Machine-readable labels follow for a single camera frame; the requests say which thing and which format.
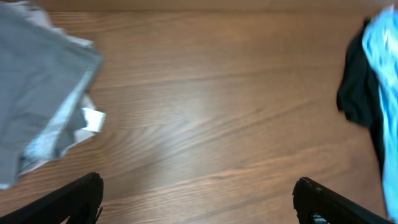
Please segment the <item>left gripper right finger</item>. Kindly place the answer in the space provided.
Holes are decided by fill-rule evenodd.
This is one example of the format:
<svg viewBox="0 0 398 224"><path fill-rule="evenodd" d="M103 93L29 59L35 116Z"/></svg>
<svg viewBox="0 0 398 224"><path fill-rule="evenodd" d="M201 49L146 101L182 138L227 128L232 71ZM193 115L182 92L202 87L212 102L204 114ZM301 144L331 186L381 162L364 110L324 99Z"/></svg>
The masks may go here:
<svg viewBox="0 0 398 224"><path fill-rule="evenodd" d="M308 177L299 178L292 195L300 224L394 224Z"/></svg>

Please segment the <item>grey shorts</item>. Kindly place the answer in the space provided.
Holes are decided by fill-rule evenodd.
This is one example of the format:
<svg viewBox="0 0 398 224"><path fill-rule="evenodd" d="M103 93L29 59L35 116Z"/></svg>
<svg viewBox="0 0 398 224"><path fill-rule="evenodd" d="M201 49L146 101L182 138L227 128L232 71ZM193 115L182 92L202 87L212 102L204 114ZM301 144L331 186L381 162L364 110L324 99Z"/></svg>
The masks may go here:
<svg viewBox="0 0 398 224"><path fill-rule="evenodd" d="M1 3L2 189L84 140L86 90L102 60L92 41L54 27L41 7Z"/></svg>

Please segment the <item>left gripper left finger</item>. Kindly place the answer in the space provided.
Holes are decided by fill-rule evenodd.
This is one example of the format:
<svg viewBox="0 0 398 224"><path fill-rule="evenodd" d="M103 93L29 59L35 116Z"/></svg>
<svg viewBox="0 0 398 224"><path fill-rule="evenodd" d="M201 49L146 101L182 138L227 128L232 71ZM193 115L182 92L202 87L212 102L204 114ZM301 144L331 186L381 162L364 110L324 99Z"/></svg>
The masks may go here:
<svg viewBox="0 0 398 224"><path fill-rule="evenodd" d="M95 224L102 212L104 182L96 172L1 217L1 224Z"/></svg>

